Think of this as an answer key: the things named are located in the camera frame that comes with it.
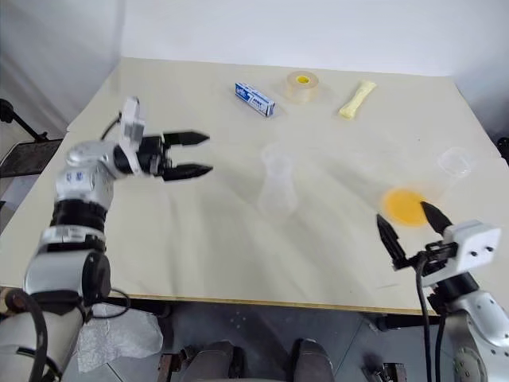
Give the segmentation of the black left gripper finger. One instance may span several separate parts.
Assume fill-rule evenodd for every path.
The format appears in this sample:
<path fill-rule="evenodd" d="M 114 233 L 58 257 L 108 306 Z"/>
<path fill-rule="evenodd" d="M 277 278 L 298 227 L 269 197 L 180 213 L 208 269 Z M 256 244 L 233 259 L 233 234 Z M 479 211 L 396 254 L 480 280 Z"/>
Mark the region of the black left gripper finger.
<path fill-rule="evenodd" d="M 164 170 L 164 181 L 181 181 L 201 177 L 213 170 L 212 166 L 185 163 Z"/>
<path fill-rule="evenodd" d="M 195 146 L 206 142 L 210 137 L 199 131 L 174 131 L 163 134 L 166 147 L 171 146 Z"/>

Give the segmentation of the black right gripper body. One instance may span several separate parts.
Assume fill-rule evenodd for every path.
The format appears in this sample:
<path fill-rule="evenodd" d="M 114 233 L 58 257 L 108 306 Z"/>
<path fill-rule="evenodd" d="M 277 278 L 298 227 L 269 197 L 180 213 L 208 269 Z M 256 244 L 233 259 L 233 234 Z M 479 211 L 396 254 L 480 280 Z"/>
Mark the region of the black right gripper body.
<path fill-rule="evenodd" d="M 407 258 L 402 247 L 396 243 L 390 250 L 393 268 L 401 270 L 403 268 L 412 267 L 415 271 L 421 261 L 425 262 L 422 274 L 430 275 L 444 268 L 448 260 L 454 258 L 457 254 L 458 245 L 455 243 L 444 243 L 437 241 L 427 244 L 425 249 L 419 251 L 416 255 Z"/>

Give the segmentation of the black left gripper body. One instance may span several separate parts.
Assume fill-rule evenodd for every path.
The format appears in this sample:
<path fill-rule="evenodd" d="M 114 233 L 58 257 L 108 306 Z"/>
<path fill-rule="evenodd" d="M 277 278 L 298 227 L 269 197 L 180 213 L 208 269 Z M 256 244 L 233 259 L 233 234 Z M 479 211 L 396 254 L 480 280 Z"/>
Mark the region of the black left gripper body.
<path fill-rule="evenodd" d="M 173 180 L 172 160 L 168 154 L 171 134 L 144 135 L 137 151 L 141 171 L 146 175 Z"/>

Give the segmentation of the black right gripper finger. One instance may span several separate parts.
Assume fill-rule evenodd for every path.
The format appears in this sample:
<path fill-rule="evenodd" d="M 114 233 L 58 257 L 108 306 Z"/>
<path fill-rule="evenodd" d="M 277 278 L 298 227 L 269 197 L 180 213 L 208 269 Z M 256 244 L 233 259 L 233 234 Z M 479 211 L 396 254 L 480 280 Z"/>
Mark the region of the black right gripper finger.
<path fill-rule="evenodd" d="M 446 228 L 453 225 L 451 220 L 436 206 L 427 201 L 421 202 L 422 211 L 430 227 L 441 236 L 445 237 Z"/>
<path fill-rule="evenodd" d="M 391 224 L 380 214 L 376 215 L 376 224 L 379 237 L 393 263 L 401 263 L 403 260 L 406 260 L 406 253 L 398 243 L 398 235 Z"/>

